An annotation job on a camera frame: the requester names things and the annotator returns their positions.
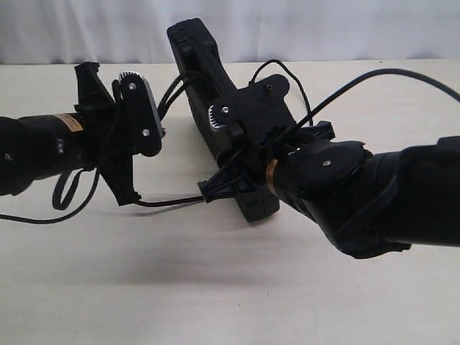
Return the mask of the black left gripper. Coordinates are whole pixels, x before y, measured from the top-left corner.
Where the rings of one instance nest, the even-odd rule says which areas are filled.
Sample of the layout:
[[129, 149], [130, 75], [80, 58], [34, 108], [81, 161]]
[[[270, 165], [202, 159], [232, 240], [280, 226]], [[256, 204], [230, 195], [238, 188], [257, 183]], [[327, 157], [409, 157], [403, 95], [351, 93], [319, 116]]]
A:
[[74, 67], [77, 79], [78, 103], [75, 111], [88, 135], [82, 143], [89, 163], [74, 176], [92, 170], [95, 178], [103, 178], [118, 206], [134, 204], [141, 195], [134, 189], [133, 156], [139, 153], [140, 134], [134, 123], [140, 117], [126, 104], [115, 103], [98, 76], [100, 64], [84, 62]]

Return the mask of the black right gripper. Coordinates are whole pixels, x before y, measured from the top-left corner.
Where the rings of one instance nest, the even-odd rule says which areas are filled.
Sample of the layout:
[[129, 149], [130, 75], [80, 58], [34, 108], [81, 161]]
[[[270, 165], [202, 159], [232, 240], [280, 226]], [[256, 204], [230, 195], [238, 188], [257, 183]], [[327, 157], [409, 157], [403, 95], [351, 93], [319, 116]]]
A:
[[246, 139], [234, 152], [221, 156], [221, 162], [225, 167], [220, 168], [209, 179], [198, 182], [204, 201], [210, 203], [255, 192], [252, 183], [267, 184], [266, 169], [273, 159], [284, 157], [320, 139], [334, 139], [331, 122], [319, 121], [314, 126], [302, 127], [287, 139], [282, 138], [282, 130], [278, 128], [266, 134], [259, 144]]

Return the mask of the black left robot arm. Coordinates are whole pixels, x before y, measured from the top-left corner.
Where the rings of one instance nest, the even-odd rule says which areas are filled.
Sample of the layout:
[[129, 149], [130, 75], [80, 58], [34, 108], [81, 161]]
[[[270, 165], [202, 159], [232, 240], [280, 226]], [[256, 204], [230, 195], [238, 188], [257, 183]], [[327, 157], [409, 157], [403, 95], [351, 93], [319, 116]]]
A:
[[99, 64], [75, 67], [78, 103], [64, 114], [1, 118], [1, 194], [16, 196], [36, 180], [97, 168], [120, 206], [140, 200], [134, 189], [131, 129], [118, 81], [110, 95]]

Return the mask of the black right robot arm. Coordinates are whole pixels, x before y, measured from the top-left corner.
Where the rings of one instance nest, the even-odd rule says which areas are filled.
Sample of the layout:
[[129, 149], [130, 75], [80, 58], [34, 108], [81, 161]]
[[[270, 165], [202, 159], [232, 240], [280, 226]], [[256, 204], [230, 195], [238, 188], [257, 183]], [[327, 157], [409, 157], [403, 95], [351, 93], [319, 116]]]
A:
[[375, 154], [323, 122], [246, 145], [199, 188], [206, 202], [266, 191], [356, 259], [459, 245], [458, 137]]

